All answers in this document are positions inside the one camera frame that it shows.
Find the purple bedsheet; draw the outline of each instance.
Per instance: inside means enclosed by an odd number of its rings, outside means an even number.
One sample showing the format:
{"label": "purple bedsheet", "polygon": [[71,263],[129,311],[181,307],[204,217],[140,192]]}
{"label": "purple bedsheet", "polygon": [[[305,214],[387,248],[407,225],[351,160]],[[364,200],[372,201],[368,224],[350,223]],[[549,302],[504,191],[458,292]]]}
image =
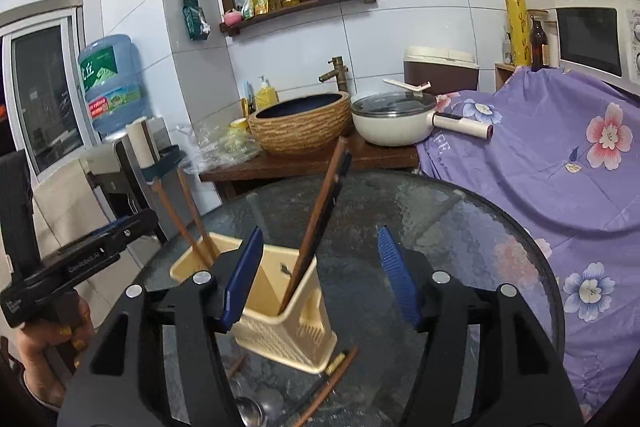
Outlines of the purple bedsheet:
{"label": "purple bedsheet", "polygon": [[493,95],[438,97],[441,110],[494,124],[486,142],[436,129],[422,170],[507,211],[553,269],[566,368],[585,417],[640,349],[640,105],[590,76],[518,68]]}

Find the round glass tabletop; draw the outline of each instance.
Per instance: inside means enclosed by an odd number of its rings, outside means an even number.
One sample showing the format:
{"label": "round glass tabletop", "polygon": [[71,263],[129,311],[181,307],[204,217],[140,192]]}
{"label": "round glass tabletop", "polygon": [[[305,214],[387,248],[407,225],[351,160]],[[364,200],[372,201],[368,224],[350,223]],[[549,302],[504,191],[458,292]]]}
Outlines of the round glass tabletop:
{"label": "round glass tabletop", "polygon": [[[267,185],[214,209],[203,217],[204,225],[234,237],[259,225],[265,243],[298,248],[321,184],[322,176],[308,176]],[[504,282],[517,286],[562,357],[558,285],[540,248],[510,216],[471,192],[432,178],[395,171],[350,172],[316,257],[331,327],[338,336],[336,352],[354,344],[360,352],[314,415],[316,423],[396,425],[414,384],[426,336],[402,320],[380,266],[377,227],[383,225],[405,248],[424,253],[434,269],[465,285],[487,290]],[[139,280],[150,291],[175,286],[169,269],[187,249],[183,238],[172,239]],[[469,327],[455,421],[471,410],[478,338],[479,328]],[[243,351],[231,335],[217,340],[227,362]],[[186,421],[170,332],[165,343],[168,386],[170,394],[175,391],[172,409]],[[249,353],[238,384],[243,394],[276,389],[285,404],[292,405],[317,378]]]}

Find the yellow dish soap bottle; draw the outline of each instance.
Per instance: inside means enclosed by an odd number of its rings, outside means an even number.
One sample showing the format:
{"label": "yellow dish soap bottle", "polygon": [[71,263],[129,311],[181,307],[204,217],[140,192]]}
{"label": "yellow dish soap bottle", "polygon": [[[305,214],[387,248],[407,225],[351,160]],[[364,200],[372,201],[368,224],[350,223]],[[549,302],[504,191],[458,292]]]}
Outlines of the yellow dish soap bottle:
{"label": "yellow dish soap bottle", "polygon": [[255,94],[255,108],[258,111],[278,103],[276,89],[269,85],[269,81],[264,75],[260,78],[262,79],[262,85],[260,86],[260,90]]}

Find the white microwave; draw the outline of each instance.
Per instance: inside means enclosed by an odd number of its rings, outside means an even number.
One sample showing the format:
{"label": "white microwave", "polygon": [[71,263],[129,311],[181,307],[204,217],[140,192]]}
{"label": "white microwave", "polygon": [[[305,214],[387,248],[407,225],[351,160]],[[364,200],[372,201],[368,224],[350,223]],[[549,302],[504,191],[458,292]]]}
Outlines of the white microwave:
{"label": "white microwave", "polygon": [[556,16],[561,68],[640,94],[640,1],[563,1]]}

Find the metal bolt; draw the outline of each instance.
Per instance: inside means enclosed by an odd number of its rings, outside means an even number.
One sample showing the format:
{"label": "metal bolt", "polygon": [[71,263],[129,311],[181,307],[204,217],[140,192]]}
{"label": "metal bolt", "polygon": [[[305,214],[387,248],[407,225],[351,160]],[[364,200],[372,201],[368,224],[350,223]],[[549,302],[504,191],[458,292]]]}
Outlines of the metal bolt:
{"label": "metal bolt", "polygon": [[518,294],[518,290],[516,290],[516,286],[511,284],[503,284],[500,286],[500,293],[505,297],[515,297]]}
{"label": "metal bolt", "polygon": [[438,284],[446,284],[451,280],[451,276],[447,272],[433,272],[431,278]]}
{"label": "metal bolt", "polygon": [[204,270],[193,274],[193,282],[196,284],[206,284],[210,280],[211,274],[209,272],[205,272]]}
{"label": "metal bolt", "polygon": [[134,299],[142,293],[142,286],[140,286],[139,284],[132,284],[127,288],[127,291],[125,293],[127,294],[127,297],[129,297],[130,299]]}

